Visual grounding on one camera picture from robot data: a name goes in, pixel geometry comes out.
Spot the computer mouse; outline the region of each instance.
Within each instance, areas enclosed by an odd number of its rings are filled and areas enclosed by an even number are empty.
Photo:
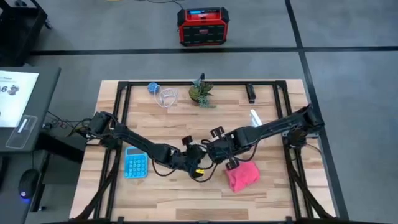
[[[18,192],[23,199],[31,199],[36,191],[39,172],[35,169],[29,169],[24,172],[19,180]]]

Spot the black desk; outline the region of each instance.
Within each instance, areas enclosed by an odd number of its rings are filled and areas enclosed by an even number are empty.
[[[39,73],[24,114],[37,117],[37,123],[23,149],[9,149],[5,145],[14,128],[0,128],[0,156],[8,157],[8,168],[0,188],[1,223],[24,223],[28,209],[36,212],[44,190],[42,180],[49,162],[49,153],[58,154],[75,162],[81,162],[83,151],[61,142],[40,131],[49,108],[52,95],[60,76],[57,67],[12,67],[0,70]],[[32,168],[32,154],[35,154],[35,168],[41,173],[34,198],[27,202],[18,195],[17,186],[23,172]]]
[[[35,144],[40,133],[41,124],[44,122],[45,115],[49,109],[49,105],[54,93],[55,87],[57,86],[58,78],[60,76],[60,69],[45,68],[45,67],[13,67],[13,68],[2,68],[3,71],[12,72],[30,72],[38,73],[35,87],[29,98],[29,102],[26,106],[25,115],[32,115],[37,117],[37,122],[30,138],[26,142],[23,149],[19,149],[19,152],[31,152],[35,149]],[[16,152],[15,149],[6,148],[6,142],[11,135],[14,128],[0,128],[0,154],[3,152]]]
[[[84,153],[74,147],[59,141],[49,134],[40,131],[49,108],[52,95],[57,86],[60,76],[60,69],[57,67],[9,67],[0,70],[13,72],[31,72],[38,73],[35,87],[25,108],[24,115],[37,117],[35,128],[26,145],[22,149],[11,149],[5,147],[9,136],[14,128],[0,128],[0,155],[5,153],[32,152],[34,150],[44,149],[52,154],[58,154],[74,162],[82,162]]]

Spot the black clamp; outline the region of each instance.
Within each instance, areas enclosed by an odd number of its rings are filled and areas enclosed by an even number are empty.
[[[254,103],[256,100],[256,93],[254,92],[253,84],[246,84],[246,92],[248,93],[249,103]]]
[[[225,164],[227,170],[233,170],[239,166],[239,161],[237,159],[230,159],[229,162]]]
[[[224,134],[224,133],[225,133],[225,131],[222,126],[210,131],[210,134],[213,138],[215,138],[215,137],[221,138],[222,134]]]
[[[184,146],[189,145],[192,142],[192,136],[185,136],[184,138],[182,138],[182,144]]]
[[[123,223],[124,223],[124,217],[118,217],[117,224],[123,224]]]

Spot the succulent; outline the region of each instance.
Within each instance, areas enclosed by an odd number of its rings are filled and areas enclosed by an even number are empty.
[[[193,85],[189,89],[189,96],[199,103],[200,107],[203,108],[213,108],[214,105],[210,105],[209,99],[207,96],[212,96],[209,91],[213,88],[212,83],[207,83],[204,81],[205,74],[202,73],[200,78],[197,80],[192,81]]]

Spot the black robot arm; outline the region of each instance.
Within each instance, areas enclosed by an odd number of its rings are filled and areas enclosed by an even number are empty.
[[[261,139],[284,133],[290,145],[303,146],[306,135],[317,133],[323,125],[323,121],[315,116],[312,106],[308,105],[289,116],[258,127],[242,127],[226,134],[223,134],[222,127],[218,127],[211,131],[213,137],[218,136],[218,139],[206,143],[207,151],[213,162],[219,164],[229,159],[227,168],[234,169],[239,165],[234,156],[249,151]]]
[[[156,144],[150,140],[131,131],[126,125],[119,123],[116,118],[107,112],[96,113],[88,126],[88,135],[91,138],[101,139],[101,142],[109,142],[110,139],[122,140],[132,146],[146,152],[156,163],[168,167],[188,172],[192,177],[202,176],[201,172],[196,172],[202,158],[207,153],[215,164],[222,163],[224,160],[230,161],[235,156],[249,151],[261,139],[285,133],[291,136],[292,145],[298,146],[308,133],[315,133],[323,126],[323,121],[313,113],[311,105],[303,107],[285,118],[263,124],[258,127],[242,127],[224,134],[223,128],[218,127],[211,131],[213,137],[218,137],[214,141],[205,141],[199,144],[191,144],[192,138],[187,136],[183,139],[187,150],[182,152],[168,144]],[[233,162],[228,169],[234,169],[239,165]]]
[[[110,113],[96,113],[88,126],[87,134],[90,138],[100,139],[100,143],[105,146],[111,142],[109,139],[122,140],[146,152],[157,164],[188,172],[194,178],[203,175],[196,172],[196,168],[206,154],[204,147],[189,146],[185,152],[181,152],[171,145],[154,143],[119,123]]]

